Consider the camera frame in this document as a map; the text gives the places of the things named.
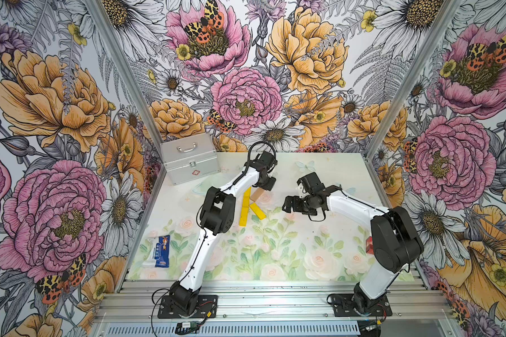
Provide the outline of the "natural wooden block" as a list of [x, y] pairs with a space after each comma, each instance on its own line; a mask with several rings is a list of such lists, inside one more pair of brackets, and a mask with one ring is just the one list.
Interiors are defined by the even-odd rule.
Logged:
[[265, 190], [264, 189], [261, 189], [261, 188], [257, 188], [250, 196], [250, 199], [253, 201], [253, 202], [256, 202], [263, 194], [264, 194]]

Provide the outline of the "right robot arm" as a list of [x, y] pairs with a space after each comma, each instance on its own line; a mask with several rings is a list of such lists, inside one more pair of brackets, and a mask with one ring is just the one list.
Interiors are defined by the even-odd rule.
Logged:
[[401, 206], [376, 206], [353, 197], [337, 185], [325, 186], [315, 173], [301, 177], [302, 196], [287, 196], [282, 205], [286, 213], [301, 213], [310, 220], [330, 211], [369, 226], [375, 262], [356, 284], [354, 293], [329, 298], [344, 313], [354, 316], [390, 315], [387, 291], [395, 279], [424, 253], [424, 244], [409, 213]]

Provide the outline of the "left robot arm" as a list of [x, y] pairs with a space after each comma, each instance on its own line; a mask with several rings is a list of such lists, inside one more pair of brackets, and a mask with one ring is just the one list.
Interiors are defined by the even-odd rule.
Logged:
[[188, 264], [169, 290], [170, 302], [183, 316], [191, 316], [197, 308], [204, 273], [213, 251], [234, 223], [236, 201], [250, 188], [272, 190], [276, 178], [277, 154], [263, 151], [251, 158], [249, 154], [242, 171], [221, 187], [210, 187], [196, 218], [200, 234]]

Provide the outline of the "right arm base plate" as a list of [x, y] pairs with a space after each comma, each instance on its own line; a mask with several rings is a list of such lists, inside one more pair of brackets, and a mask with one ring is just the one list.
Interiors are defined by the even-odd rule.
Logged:
[[360, 293], [332, 293], [327, 296], [327, 304], [336, 317], [391, 317], [392, 307], [386, 295], [371, 300]]

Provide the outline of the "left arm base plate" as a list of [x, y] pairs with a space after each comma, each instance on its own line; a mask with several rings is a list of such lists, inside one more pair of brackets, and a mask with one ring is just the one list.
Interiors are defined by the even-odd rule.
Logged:
[[217, 295], [199, 295], [182, 306], [178, 300], [172, 299], [171, 296], [164, 296], [157, 307], [157, 318], [213, 319], [216, 317], [218, 302], [219, 296]]

